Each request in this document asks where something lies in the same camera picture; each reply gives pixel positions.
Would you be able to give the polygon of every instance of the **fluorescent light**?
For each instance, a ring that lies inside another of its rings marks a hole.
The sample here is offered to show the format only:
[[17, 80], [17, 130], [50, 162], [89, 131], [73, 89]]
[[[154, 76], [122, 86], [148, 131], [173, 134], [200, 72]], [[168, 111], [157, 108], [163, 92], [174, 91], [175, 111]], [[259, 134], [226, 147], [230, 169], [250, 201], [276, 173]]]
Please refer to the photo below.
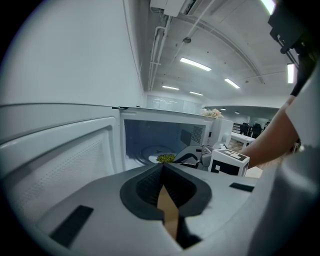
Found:
[[288, 64], [288, 84], [292, 84], [294, 82], [295, 76], [295, 64]]
[[276, 4], [273, 0], [261, 0], [264, 4], [265, 8], [268, 10], [269, 14], [271, 15], [275, 9]]
[[200, 93], [197, 93], [197, 92], [193, 92], [193, 91], [190, 91], [191, 94], [196, 94], [196, 95], [200, 95], [200, 96], [203, 96], [203, 94], [200, 94]]
[[173, 89], [173, 90], [179, 90], [178, 88], [174, 88], [174, 87], [170, 87], [170, 86], [162, 86], [163, 88], [167, 88], [167, 89]]
[[187, 64], [190, 64], [190, 65], [193, 65], [193, 66], [196, 66], [196, 67], [198, 67], [198, 68], [200, 68], [200, 69], [203, 69], [203, 70], [205, 70], [205, 71], [210, 71], [210, 70], [211, 70], [210, 67], [201, 65], [200, 63], [197, 63], [197, 62], [192, 61], [192, 60], [190, 60], [190, 59], [181, 58], [180, 61], [181, 61], [181, 62], [184, 62], [184, 63], [187, 63]]
[[224, 81], [226, 81], [227, 83], [229, 83], [230, 85], [232, 85], [233, 87], [239, 89], [240, 87], [238, 85], [236, 85], [234, 82], [232, 82], [229, 78], [224, 79]]

